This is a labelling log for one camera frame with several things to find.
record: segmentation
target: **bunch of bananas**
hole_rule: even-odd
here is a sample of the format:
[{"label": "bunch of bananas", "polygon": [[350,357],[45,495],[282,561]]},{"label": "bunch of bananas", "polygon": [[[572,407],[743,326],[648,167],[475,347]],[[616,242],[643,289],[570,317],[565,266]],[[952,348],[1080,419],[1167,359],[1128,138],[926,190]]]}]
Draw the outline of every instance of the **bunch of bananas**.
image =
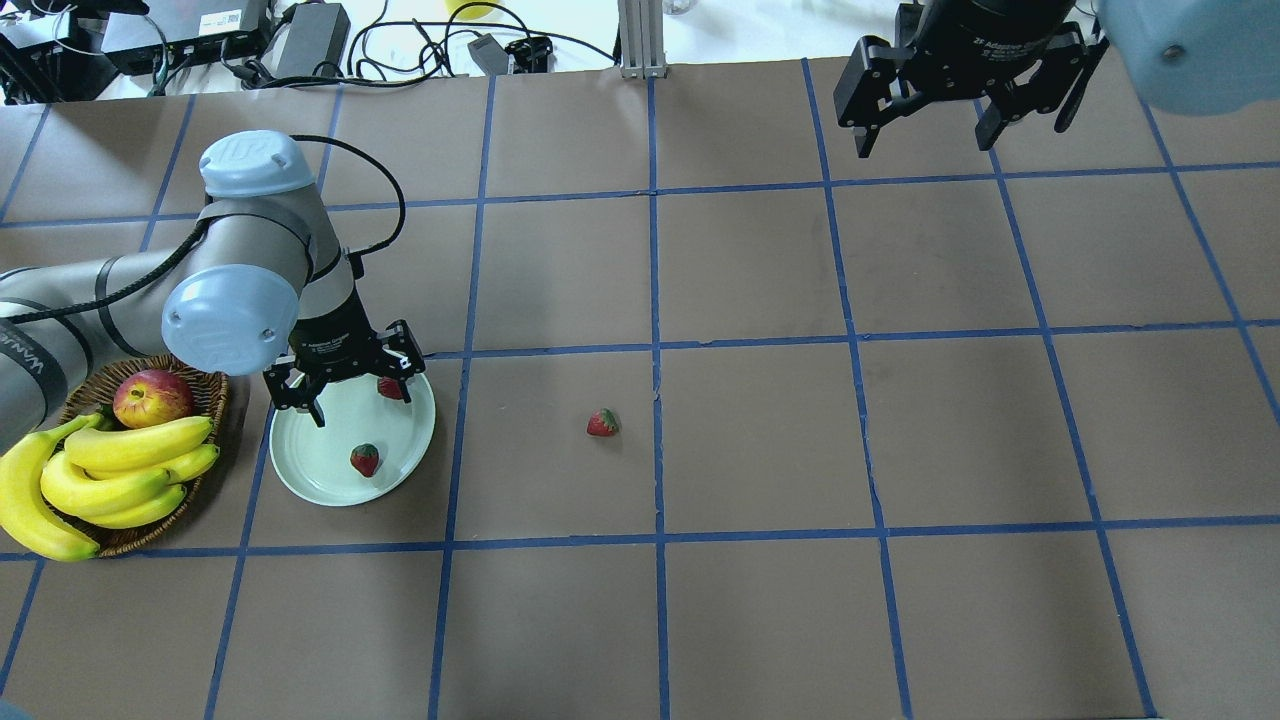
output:
[{"label": "bunch of bananas", "polygon": [[123,432],[102,424],[101,414],[81,415],[0,457],[0,527],[15,541],[51,560],[93,557],[97,542],[49,505],[100,528],[146,525],[173,512],[187,495],[182,483],[218,460],[218,446],[205,443],[214,429],[205,415]]}]

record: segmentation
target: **black box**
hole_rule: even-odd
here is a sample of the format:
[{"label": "black box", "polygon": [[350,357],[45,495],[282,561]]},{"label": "black box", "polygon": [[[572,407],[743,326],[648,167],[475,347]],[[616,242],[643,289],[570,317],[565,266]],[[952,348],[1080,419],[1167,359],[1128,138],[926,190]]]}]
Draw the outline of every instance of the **black box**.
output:
[{"label": "black box", "polygon": [[[244,58],[261,54],[271,38],[266,0],[164,0],[151,3],[147,17],[164,31],[172,53],[195,55],[192,65],[216,63],[223,40],[227,58]],[[160,35],[142,17],[113,14],[102,51],[122,73],[147,74],[156,64]]]},{"label": "black box", "polygon": [[347,10],[337,3],[294,5],[275,77],[334,77],[349,31]]}]

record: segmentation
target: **fruit basket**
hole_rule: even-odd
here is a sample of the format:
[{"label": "fruit basket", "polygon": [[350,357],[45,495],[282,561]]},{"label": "fruit basket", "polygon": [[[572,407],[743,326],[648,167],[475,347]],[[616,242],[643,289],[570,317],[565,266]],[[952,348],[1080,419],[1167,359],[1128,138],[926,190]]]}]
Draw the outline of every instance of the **fruit basket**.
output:
[{"label": "fruit basket", "polygon": [[[214,429],[205,442],[218,445],[219,433],[223,427],[223,413],[227,409],[230,392],[230,382],[223,373],[202,373],[173,355],[122,360],[106,365],[72,392],[65,405],[63,405],[59,423],[65,423],[86,411],[93,411],[101,405],[110,407],[115,397],[115,389],[120,383],[134,373],[152,368],[169,370],[187,382],[191,387],[191,395],[195,398],[196,414],[209,415],[214,420]],[[200,497],[202,480],[204,475],[184,483],[187,486],[187,495],[168,516],[137,528],[113,530],[92,525],[79,518],[67,515],[58,509],[54,509],[54,512],[101,544],[99,557],[113,557],[132,552],[155,541],[173,528],[183,516],[188,515],[197,497]]]}]

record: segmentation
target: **red apple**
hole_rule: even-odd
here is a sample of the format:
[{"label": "red apple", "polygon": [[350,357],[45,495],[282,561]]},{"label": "red apple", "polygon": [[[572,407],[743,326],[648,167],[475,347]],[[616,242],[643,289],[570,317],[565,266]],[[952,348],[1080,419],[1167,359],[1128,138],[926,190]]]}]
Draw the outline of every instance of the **red apple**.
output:
[{"label": "red apple", "polygon": [[128,428],[150,428],[196,411],[187,380],[169,370],[142,370],[115,391],[115,419]]}]

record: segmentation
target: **power adapter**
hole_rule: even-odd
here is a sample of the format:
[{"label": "power adapter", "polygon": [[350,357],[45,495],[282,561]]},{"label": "power adapter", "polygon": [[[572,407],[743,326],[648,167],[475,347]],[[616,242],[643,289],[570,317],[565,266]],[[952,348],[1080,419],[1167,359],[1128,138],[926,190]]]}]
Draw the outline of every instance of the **power adapter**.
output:
[{"label": "power adapter", "polygon": [[305,3],[289,8],[293,22],[275,64],[275,77],[335,77],[351,19],[337,3]]},{"label": "power adapter", "polygon": [[493,35],[483,35],[467,44],[471,59],[486,76],[545,73],[552,50],[552,38],[541,35],[521,37],[506,47]]}]

